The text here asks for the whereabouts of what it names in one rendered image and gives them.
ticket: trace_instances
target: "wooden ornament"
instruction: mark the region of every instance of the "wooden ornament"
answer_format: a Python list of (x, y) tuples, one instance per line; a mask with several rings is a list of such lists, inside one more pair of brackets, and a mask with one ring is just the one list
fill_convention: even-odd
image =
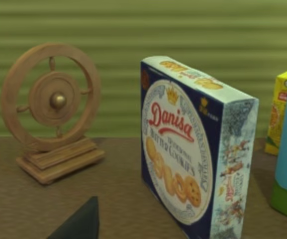
[[(75, 61), (83, 71), (88, 88), (81, 90), (69, 74), (56, 71), (55, 57)], [(49, 59), (48, 73), (31, 87), (28, 104), (17, 106), (20, 86), (28, 72), (40, 61)], [(81, 97), (85, 109), (72, 129), (61, 127), (77, 112)], [(18, 165), (41, 184), (50, 184), (73, 171), (104, 158), (104, 152), (84, 134), (91, 126), (100, 103), (100, 77), (93, 61), (76, 47), (45, 43), (24, 53), (9, 70), (1, 91), (1, 114), (11, 134), (29, 150), (16, 159)], [(56, 137), (34, 137), (21, 125), (18, 114), (29, 111), (42, 125), (54, 127)]]

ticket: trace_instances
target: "green corrugated background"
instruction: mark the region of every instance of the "green corrugated background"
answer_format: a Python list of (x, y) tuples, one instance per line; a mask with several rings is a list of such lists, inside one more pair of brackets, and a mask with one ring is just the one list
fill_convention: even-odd
[[(81, 48), (100, 71), (102, 104), (89, 135), (138, 136), (139, 62), (169, 55), (258, 97), (263, 136), (275, 76), (287, 70), (287, 0), (0, 0), (0, 88), (16, 58), (47, 41)], [(85, 85), (68, 60), (57, 65)], [(46, 70), (41, 64), (31, 72), (19, 104)], [(20, 117), (34, 135), (54, 132), (28, 113)], [(8, 135), (1, 117), (0, 135)]]

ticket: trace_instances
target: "box top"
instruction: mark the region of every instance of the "box top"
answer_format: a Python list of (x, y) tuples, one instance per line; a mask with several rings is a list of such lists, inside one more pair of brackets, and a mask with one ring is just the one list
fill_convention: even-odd
[(279, 74), (277, 77), (287, 80), (287, 71), (284, 72), (284, 73)]
[(214, 77), (182, 64), (168, 56), (151, 56), (142, 60), (154, 69), (182, 82), (186, 86), (201, 91), (222, 103), (254, 99), (254, 97), (226, 85)]

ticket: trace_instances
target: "round wooden disc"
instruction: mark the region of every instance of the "round wooden disc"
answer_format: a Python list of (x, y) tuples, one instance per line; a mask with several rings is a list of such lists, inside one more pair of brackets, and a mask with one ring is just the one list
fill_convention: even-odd
[[(91, 89), (85, 109), (74, 127), (62, 137), (33, 137), (21, 125), (17, 113), (17, 98), (27, 73), (38, 62), (50, 57), (65, 56), (75, 61), (83, 71)], [(24, 53), (11, 67), (1, 91), (1, 114), (4, 123), (13, 136), (26, 146), (38, 151), (51, 151), (80, 139), (93, 122), (100, 102), (100, 77), (93, 61), (76, 47), (62, 43), (46, 43), (35, 46)]]
[[(51, 98), (60, 92), (66, 104), (56, 109)], [(29, 110), (34, 119), (45, 126), (59, 126), (66, 123), (77, 112), (80, 103), (78, 83), (63, 72), (49, 72), (40, 77), (29, 92)]]

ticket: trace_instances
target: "green container base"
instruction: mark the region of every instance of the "green container base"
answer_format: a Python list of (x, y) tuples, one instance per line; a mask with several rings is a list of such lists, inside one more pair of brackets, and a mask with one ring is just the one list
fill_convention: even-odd
[(287, 216), (287, 190), (282, 188), (275, 180), (271, 206)]

